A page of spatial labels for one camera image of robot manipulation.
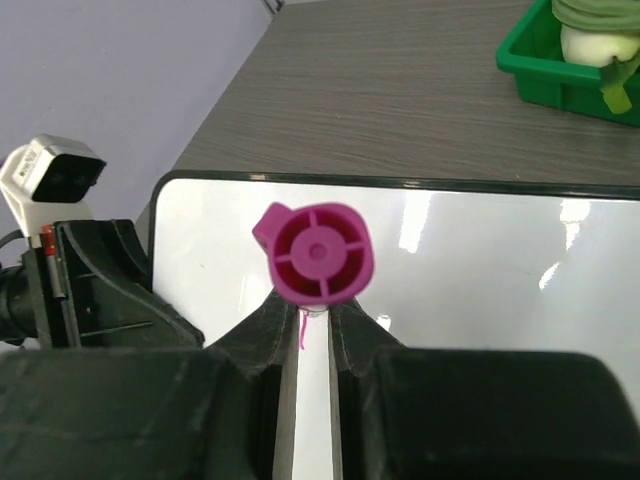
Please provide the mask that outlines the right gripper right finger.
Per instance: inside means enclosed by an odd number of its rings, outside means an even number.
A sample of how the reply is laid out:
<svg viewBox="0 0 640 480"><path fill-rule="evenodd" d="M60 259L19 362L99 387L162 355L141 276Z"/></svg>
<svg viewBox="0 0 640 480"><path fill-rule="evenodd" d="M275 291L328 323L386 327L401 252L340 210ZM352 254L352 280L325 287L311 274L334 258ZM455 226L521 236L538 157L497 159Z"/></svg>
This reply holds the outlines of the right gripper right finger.
<svg viewBox="0 0 640 480"><path fill-rule="evenodd" d="M356 301L329 310L345 479L635 479L639 424L574 352L411 348Z"/></svg>

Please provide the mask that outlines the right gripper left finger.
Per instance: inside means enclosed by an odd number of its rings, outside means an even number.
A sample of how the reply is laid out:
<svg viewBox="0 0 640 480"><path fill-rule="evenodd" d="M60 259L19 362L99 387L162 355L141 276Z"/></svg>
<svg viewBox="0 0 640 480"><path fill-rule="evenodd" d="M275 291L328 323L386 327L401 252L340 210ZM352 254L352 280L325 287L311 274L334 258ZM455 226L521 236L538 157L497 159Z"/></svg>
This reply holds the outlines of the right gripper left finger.
<svg viewBox="0 0 640 480"><path fill-rule="evenodd" d="M5 479L289 479L298 310L270 294L204 349L1 358Z"/></svg>

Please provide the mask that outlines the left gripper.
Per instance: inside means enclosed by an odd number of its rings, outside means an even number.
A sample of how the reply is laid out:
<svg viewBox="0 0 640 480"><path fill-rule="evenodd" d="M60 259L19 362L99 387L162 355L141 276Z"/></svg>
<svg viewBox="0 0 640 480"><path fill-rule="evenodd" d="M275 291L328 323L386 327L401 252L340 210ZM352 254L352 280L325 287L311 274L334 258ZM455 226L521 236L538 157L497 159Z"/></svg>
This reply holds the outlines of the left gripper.
<svg viewBox="0 0 640 480"><path fill-rule="evenodd" d="M200 348L204 334L150 287L128 219L53 224L27 239L28 299L42 348Z"/></svg>

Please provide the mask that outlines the white whiteboard black frame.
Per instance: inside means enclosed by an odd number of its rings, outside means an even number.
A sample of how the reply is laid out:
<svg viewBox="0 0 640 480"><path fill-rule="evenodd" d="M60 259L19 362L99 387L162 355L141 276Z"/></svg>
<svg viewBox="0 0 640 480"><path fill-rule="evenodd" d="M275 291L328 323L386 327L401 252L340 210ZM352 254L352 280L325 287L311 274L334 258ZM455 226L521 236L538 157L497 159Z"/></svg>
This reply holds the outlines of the white whiteboard black frame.
<svg viewBox="0 0 640 480"><path fill-rule="evenodd" d="M403 345L593 356L639 424L636 188L168 175L151 203L152 284L207 343L272 290L252 229L274 202L360 213L375 272L355 301ZM329 310L298 312L289 479L345 479L334 465L329 332Z"/></svg>

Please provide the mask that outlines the white marker with pink cap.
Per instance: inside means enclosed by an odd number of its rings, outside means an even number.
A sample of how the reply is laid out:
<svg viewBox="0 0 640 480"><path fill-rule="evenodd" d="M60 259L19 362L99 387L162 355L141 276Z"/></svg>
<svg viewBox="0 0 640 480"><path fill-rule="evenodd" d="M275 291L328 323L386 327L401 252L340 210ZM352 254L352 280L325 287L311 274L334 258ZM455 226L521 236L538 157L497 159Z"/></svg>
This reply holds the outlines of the white marker with pink cap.
<svg viewBox="0 0 640 480"><path fill-rule="evenodd" d="M252 229L275 291L286 302L323 311L353 300L371 282L375 255L354 208L321 203L291 209L274 202Z"/></svg>

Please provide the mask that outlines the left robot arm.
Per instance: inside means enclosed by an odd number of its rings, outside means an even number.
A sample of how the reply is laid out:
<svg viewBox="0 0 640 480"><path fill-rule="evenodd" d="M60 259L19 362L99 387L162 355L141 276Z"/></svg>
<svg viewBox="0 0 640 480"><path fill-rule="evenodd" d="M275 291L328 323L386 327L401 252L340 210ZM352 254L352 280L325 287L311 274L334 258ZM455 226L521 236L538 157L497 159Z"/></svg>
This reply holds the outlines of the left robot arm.
<svg viewBox="0 0 640 480"><path fill-rule="evenodd" d="M1 339L42 348L200 348L203 333L151 290L130 220L69 220L1 270Z"/></svg>

